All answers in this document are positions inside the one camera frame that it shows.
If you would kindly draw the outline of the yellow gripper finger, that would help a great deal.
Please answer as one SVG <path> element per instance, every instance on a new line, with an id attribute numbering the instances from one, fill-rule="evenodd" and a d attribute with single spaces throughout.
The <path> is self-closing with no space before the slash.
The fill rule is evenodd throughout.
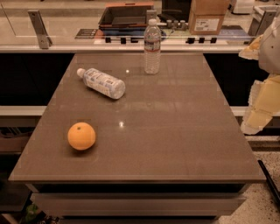
<path id="1" fill-rule="evenodd" d="M 258 60 L 259 59 L 259 49 L 260 42 L 262 40 L 262 35 L 255 38 L 249 46 L 244 48 L 239 52 L 239 56 L 246 60 Z"/>
<path id="2" fill-rule="evenodd" d="M 280 75 L 270 74 L 264 81 L 255 80 L 242 118 L 241 131 L 255 135 L 280 111 Z"/>

